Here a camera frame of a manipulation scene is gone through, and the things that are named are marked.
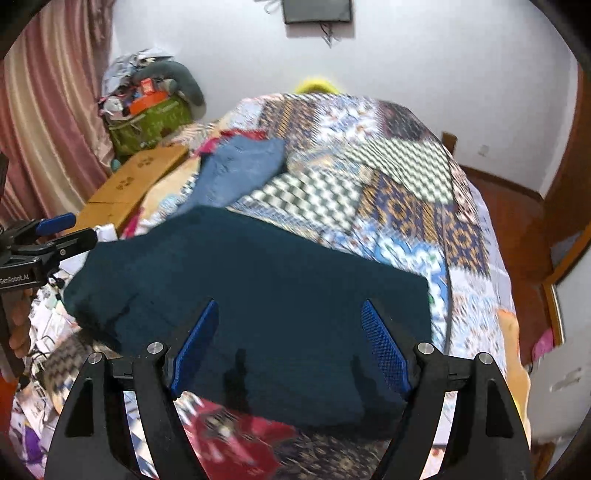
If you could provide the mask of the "person's left hand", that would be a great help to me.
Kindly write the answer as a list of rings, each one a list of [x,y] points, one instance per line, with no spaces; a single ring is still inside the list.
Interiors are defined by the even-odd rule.
[[[31,311],[33,290],[18,291],[18,294],[19,297],[9,308],[9,317],[12,322],[9,345],[15,356],[22,359],[27,355],[31,346],[29,314]]]

